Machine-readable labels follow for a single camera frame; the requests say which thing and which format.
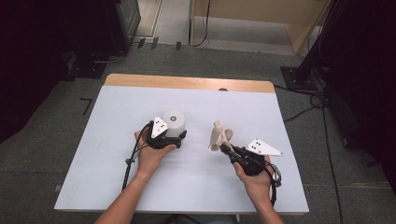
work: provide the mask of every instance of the table surface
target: table surface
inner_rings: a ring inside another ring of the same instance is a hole
[[[187,137],[163,159],[137,212],[255,213],[228,157],[208,148],[217,119],[233,129],[231,143],[236,146],[257,137],[281,150],[284,157],[271,158],[282,173],[275,209],[288,215],[309,211],[270,82],[121,74],[109,75],[99,93],[55,209],[106,210],[120,194],[133,133],[168,109],[185,114]]]

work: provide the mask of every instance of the white cylindrical object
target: white cylindrical object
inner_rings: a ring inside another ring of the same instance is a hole
[[[161,119],[168,125],[166,137],[178,137],[186,130],[186,118],[184,114],[178,110],[166,111],[163,113]]]

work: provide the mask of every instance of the white triangular tracker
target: white triangular tracker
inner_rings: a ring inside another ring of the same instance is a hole
[[[262,156],[283,156],[283,152],[271,147],[258,138],[254,139],[249,145],[247,145],[247,151]]]
[[[159,117],[154,118],[154,125],[152,126],[151,138],[156,138],[161,133],[168,130],[168,125]]]

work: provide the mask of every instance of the gray carpet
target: gray carpet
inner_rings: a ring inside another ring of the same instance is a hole
[[[150,45],[132,46],[102,79],[77,78],[60,82],[26,127],[0,145],[0,223],[92,223],[100,214],[53,210],[79,140],[106,76],[111,73],[219,77],[268,80],[284,86],[279,66],[298,66],[303,58],[216,49]],[[290,118],[310,107],[309,97],[276,90],[282,116]],[[83,115],[87,101],[93,99]],[[325,109],[332,165],[344,223],[395,223],[396,197],[381,167],[366,152],[345,149],[343,136]],[[286,124],[300,169],[310,212],[282,217],[286,223],[341,223],[321,109],[311,110]],[[259,223],[241,216],[241,224]]]

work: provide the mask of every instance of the person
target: person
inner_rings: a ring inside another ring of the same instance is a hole
[[[139,134],[140,132],[136,132],[134,137],[137,139]],[[145,139],[147,139],[146,137],[147,132],[143,132],[142,137],[139,140],[138,147],[145,145]],[[95,223],[131,223],[134,217],[134,210],[137,207],[145,186],[157,168],[160,166],[163,157],[176,148],[177,146],[175,145],[166,146],[161,150],[157,150],[152,147],[143,147],[138,155],[137,170],[133,179],[117,197],[117,199],[107,208],[107,210],[101,216],[99,216]],[[261,172],[256,176],[248,176],[245,174],[242,166],[237,162],[233,164],[233,168],[235,169],[236,175],[244,183],[247,195],[256,208],[262,223],[283,223],[282,219],[276,213],[270,201],[269,190],[271,184],[268,174]],[[169,221],[172,216],[157,216],[156,221],[151,220],[149,223],[161,223],[160,220],[163,220],[164,217],[166,217],[166,220]],[[227,222],[227,218],[217,217],[226,216],[216,216],[215,221],[213,221],[213,218],[207,218],[207,222],[202,222],[202,220],[197,221],[194,219],[194,217],[188,217],[187,219],[192,220],[192,223],[235,223],[232,219],[230,219],[230,222]]]

